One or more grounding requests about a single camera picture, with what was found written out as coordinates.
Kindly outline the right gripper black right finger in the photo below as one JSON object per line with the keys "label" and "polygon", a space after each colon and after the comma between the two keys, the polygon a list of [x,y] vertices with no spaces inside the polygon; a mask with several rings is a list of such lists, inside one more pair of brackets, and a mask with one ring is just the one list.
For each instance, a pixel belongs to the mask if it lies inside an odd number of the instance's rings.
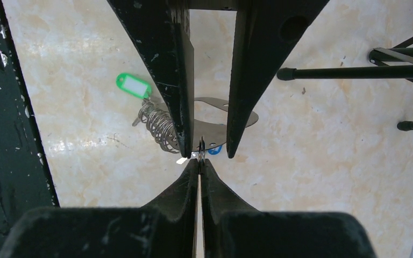
{"label": "right gripper black right finger", "polygon": [[200,162],[205,257],[375,257],[366,230],[343,212],[259,211]]}

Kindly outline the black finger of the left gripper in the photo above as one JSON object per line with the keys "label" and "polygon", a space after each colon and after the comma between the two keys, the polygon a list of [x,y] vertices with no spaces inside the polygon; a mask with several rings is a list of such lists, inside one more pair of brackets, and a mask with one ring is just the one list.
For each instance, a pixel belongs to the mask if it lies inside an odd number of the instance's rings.
{"label": "black finger of the left gripper", "polygon": [[237,152],[259,99],[328,0],[238,1],[234,34],[226,149]]}
{"label": "black finger of the left gripper", "polygon": [[190,158],[194,138],[194,48],[188,1],[109,1],[166,109],[150,100],[139,112],[161,148]]}

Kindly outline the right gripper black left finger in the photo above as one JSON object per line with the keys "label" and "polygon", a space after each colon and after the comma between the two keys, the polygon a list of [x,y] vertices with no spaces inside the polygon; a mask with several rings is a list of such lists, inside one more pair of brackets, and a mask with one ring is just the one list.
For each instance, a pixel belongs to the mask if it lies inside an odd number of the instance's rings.
{"label": "right gripper black left finger", "polygon": [[194,257],[198,165],[142,207],[31,210],[0,257]]}

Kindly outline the green key tag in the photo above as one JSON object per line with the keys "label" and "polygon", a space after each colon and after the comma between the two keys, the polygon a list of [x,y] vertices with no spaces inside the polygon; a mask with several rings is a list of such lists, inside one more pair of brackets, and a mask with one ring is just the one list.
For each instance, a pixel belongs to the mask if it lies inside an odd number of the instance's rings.
{"label": "green key tag", "polygon": [[116,85],[120,90],[139,99],[149,98],[152,94],[152,87],[148,82],[129,73],[119,74],[116,77]]}

